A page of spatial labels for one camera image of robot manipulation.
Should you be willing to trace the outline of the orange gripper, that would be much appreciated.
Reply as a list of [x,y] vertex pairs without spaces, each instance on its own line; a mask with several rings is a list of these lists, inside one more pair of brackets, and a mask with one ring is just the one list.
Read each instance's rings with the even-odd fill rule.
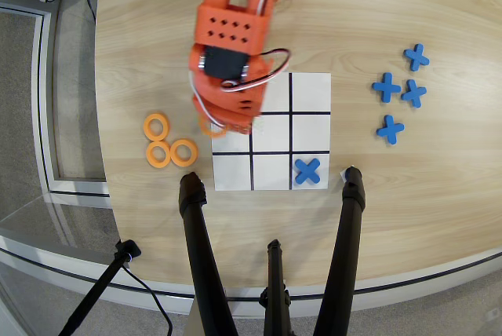
[[250,135],[253,119],[260,114],[266,83],[236,92],[224,91],[223,82],[248,82],[272,72],[272,63],[262,53],[245,53],[212,46],[193,46],[189,59],[194,105],[200,115],[224,125],[227,132]]

